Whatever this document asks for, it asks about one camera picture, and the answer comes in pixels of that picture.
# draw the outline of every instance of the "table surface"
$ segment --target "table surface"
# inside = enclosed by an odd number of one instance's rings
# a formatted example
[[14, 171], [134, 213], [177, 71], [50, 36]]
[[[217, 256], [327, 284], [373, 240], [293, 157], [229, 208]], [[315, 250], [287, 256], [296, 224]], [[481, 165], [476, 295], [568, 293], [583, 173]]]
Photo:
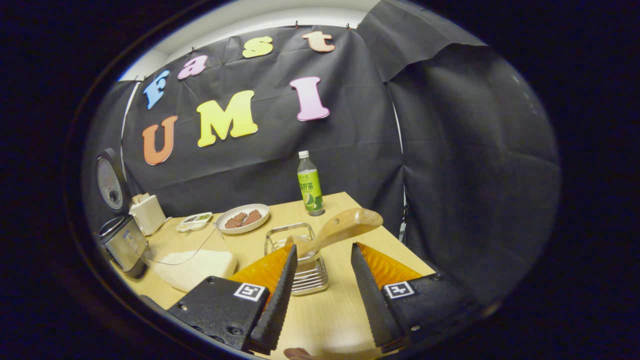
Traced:
[[[202, 249], [231, 251], [238, 261], [236, 270], [242, 269], [264, 256], [265, 237], [270, 229], [306, 222], [317, 234], [331, 217], [341, 211], [360, 207], [345, 192], [326, 195], [323, 199], [326, 212], [321, 216], [308, 215], [301, 200], [273, 205], [269, 207], [269, 219], [258, 229], [245, 234], [224, 234], [223, 238], [211, 236]], [[220, 215], [214, 214], [212, 221]], [[197, 236], [198, 231], [186, 235], [175, 230], [176, 225], [183, 219], [173, 218], [167, 221], [162, 231], [149, 237], [149, 243], [156, 240], [155, 236]], [[203, 232], [201, 236], [207, 236], [208, 233]], [[381, 355], [380, 349], [376, 348], [373, 342], [367, 314], [351, 268], [351, 244], [354, 241], [371, 246], [422, 275], [434, 273], [382, 226], [324, 248], [321, 255], [329, 275], [329, 288], [318, 293], [292, 296], [278, 348], [272, 351], [270, 356], [257, 354], [258, 356], [286, 359], [282, 351], [285, 348], [296, 347], [305, 348], [313, 356], [321, 356], [327, 360], [372, 359]], [[152, 298], [165, 309], [185, 295], [183, 291], [172, 288], [162, 280], [152, 268], [139, 280], [130, 279], [120, 271], [118, 273], [138, 295]]]

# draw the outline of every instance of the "meat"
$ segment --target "meat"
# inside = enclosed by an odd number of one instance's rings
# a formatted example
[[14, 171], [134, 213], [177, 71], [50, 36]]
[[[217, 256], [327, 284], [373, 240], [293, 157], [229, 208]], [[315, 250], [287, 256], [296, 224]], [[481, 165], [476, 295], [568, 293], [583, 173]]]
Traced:
[[260, 220], [261, 217], [262, 215], [260, 215], [259, 211], [253, 210], [252, 212], [249, 213], [249, 216], [244, 220], [243, 226], [249, 225], [252, 222], [256, 222]]
[[225, 224], [225, 227], [227, 229], [233, 229], [235, 227], [241, 227], [243, 225], [244, 220], [246, 219], [247, 215], [245, 213], [240, 213], [232, 218], [229, 219], [229, 221]]

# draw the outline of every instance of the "wooden spatula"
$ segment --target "wooden spatula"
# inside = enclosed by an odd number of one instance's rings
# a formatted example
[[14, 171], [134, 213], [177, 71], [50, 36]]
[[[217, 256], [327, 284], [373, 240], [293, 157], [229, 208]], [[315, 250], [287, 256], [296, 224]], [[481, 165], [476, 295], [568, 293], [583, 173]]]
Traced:
[[329, 219], [314, 241], [291, 235], [287, 238], [287, 243], [295, 243], [298, 248], [298, 257], [303, 258], [308, 252], [314, 254], [323, 247], [368, 233], [380, 225], [382, 225], [382, 217], [377, 212], [363, 208], [349, 209]]

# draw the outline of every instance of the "small dish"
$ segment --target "small dish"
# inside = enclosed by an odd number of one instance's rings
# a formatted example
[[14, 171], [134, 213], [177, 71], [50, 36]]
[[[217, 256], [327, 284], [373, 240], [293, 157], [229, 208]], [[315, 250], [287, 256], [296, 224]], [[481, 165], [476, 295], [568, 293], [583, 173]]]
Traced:
[[184, 218], [184, 220], [182, 220], [175, 229], [181, 233], [185, 231], [200, 230], [206, 223], [208, 223], [209, 220], [211, 220], [213, 217], [212, 215], [212, 213], [191, 215], [190, 217]]
[[[257, 221], [252, 222], [248, 225], [227, 229], [226, 224], [232, 217], [240, 213], [245, 213], [249, 215], [249, 213], [252, 212], [253, 210], [257, 210], [260, 213], [260, 215], [262, 215], [262, 217], [259, 218]], [[243, 234], [259, 228], [260, 226], [262, 226], [262, 224], [264, 224], [267, 221], [268, 218], [269, 218], [269, 206], [266, 206], [265, 204], [249, 204], [249, 205], [238, 206], [237, 208], [233, 208], [227, 211], [226, 213], [220, 215], [216, 220], [216, 224], [218, 225], [218, 229], [220, 229], [220, 231], [225, 234]]]

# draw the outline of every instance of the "foam letter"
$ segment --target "foam letter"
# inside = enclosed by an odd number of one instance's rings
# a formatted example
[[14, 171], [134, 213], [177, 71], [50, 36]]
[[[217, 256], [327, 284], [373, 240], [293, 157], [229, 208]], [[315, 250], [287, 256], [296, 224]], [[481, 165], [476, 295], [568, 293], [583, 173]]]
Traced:
[[302, 35], [302, 38], [308, 39], [309, 46], [320, 53], [328, 53], [335, 50], [334, 45], [327, 45], [326, 42], [324, 42], [325, 39], [331, 39], [331, 35], [325, 35], [322, 31], [314, 31], [313, 33], [304, 34]]
[[238, 92], [231, 98], [226, 110], [222, 110], [215, 100], [200, 104], [196, 109], [200, 113], [198, 146], [205, 147], [216, 142], [215, 135], [211, 133], [212, 127], [222, 140], [226, 139], [231, 122], [234, 123], [234, 127], [230, 134], [234, 138], [258, 131], [258, 125], [254, 124], [251, 118], [252, 97], [253, 91], [251, 90]]
[[205, 69], [204, 63], [206, 61], [207, 55], [200, 55], [197, 58], [191, 59], [191, 61], [184, 64], [184, 69], [178, 74], [178, 79], [186, 79], [190, 76], [198, 75]]
[[149, 99], [147, 110], [153, 108], [164, 94], [164, 92], [160, 91], [160, 89], [164, 89], [164, 86], [166, 85], [166, 80], [164, 80], [164, 78], [166, 78], [167, 76], [169, 76], [169, 70], [163, 71], [162, 74], [155, 78], [153, 82], [151, 82], [151, 84], [149, 84], [149, 86], [147, 86], [147, 88], [145, 89], [144, 93]]
[[157, 124], [153, 124], [142, 132], [143, 152], [145, 161], [149, 165], [157, 165], [167, 160], [173, 151], [173, 123], [178, 120], [177, 116], [172, 116], [162, 121], [164, 128], [164, 147], [160, 151], [156, 151], [156, 130]]
[[273, 45], [269, 44], [273, 39], [270, 37], [253, 38], [244, 43], [242, 55], [245, 58], [267, 55], [273, 50]]
[[322, 106], [320, 102], [317, 88], [319, 82], [319, 77], [310, 76], [308, 78], [295, 79], [289, 83], [298, 92], [298, 100], [300, 101], [298, 120], [309, 121], [329, 116], [329, 109]]

